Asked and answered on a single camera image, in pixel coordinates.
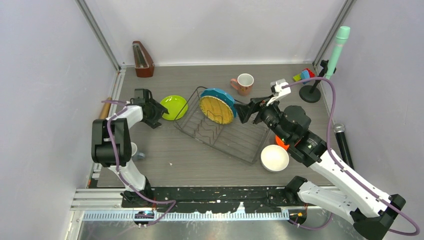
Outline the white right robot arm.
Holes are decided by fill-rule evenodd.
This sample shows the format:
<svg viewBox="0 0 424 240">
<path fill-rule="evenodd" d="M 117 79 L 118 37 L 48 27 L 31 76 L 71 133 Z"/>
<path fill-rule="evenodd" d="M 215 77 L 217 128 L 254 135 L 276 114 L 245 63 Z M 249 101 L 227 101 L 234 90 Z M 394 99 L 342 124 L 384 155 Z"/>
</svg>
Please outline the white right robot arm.
<svg viewBox="0 0 424 240">
<path fill-rule="evenodd" d="M 406 200 L 399 194 L 389 195 L 369 183 L 348 166 L 327 143 L 309 130 L 311 119 L 301 106 L 290 105 L 280 110 L 278 102 L 252 98 L 250 103 L 235 103 L 242 123 L 252 114 L 254 124 L 266 126 L 288 146 L 288 154 L 305 167 L 324 176 L 342 194 L 314 185 L 295 176 L 287 185 L 285 198 L 291 205 L 301 202 L 326 209 L 351 223 L 367 240 L 382 240 L 391 228 Z"/>
</svg>

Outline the lime green plate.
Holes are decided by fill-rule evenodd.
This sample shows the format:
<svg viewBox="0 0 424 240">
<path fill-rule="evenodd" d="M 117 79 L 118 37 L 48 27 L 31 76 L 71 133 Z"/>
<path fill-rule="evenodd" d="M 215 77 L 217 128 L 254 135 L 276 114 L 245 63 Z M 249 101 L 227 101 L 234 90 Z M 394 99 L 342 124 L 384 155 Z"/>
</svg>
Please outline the lime green plate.
<svg viewBox="0 0 424 240">
<path fill-rule="evenodd" d="M 160 101 L 160 104 L 168 110 L 162 118 L 168 121 L 181 119 L 188 111 L 188 103 L 186 99 L 180 95 L 169 95 Z"/>
</svg>

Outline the blue polka dot plate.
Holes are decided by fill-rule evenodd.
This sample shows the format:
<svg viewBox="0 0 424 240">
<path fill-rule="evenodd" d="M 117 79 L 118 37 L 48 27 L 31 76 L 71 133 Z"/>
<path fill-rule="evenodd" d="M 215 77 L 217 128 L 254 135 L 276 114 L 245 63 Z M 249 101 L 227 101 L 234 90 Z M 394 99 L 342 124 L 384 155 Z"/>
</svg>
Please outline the blue polka dot plate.
<svg viewBox="0 0 424 240">
<path fill-rule="evenodd" d="M 237 111 L 236 108 L 234 107 L 235 104 L 235 99 L 226 91 L 220 89 L 220 88 L 206 88 L 200 95 L 201 97 L 205 97 L 205 96 L 212 96 L 212 97 L 216 97 L 220 100 L 222 100 L 223 102 L 225 102 L 230 109 L 233 112 L 233 116 L 236 118 L 237 117 Z"/>
</svg>

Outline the yellow woven pattern plate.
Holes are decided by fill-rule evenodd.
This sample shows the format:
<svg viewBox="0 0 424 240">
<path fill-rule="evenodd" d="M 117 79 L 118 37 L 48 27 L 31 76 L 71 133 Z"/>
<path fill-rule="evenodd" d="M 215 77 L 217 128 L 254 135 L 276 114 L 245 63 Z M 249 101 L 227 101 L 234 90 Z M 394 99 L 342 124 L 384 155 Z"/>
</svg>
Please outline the yellow woven pattern plate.
<svg viewBox="0 0 424 240">
<path fill-rule="evenodd" d="M 199 107 L 208 119 L 217 124 L 227 125 L 235 118 L 230 106 L 214 96 L 201 97 Z"/>
</svg>

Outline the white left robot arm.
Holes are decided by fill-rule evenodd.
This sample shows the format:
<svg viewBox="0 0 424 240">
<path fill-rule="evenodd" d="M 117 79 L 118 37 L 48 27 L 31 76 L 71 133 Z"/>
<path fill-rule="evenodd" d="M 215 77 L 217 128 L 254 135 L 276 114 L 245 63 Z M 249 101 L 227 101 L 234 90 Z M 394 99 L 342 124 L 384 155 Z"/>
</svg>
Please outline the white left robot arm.
<svg viewBox="0 0 424 240">
<path fill-rule="evenodd" d="M 145 123 L 156 129 L 161 126 L 159 121 L 163 114 L 169 111 L 146 88 L 136 88 L 129 101 L 107 100 L 107 103 L 122 109 L 108 118 L 93 121 L 92 160 L 116 174 L 125 186 L 124 198 L 148 207 L 155 202 L 154 194 L 147 177 L 135 165 L 134 158 L 140 158 L 142 154 L 132 145 L 130 128 Z"/>
</svg>

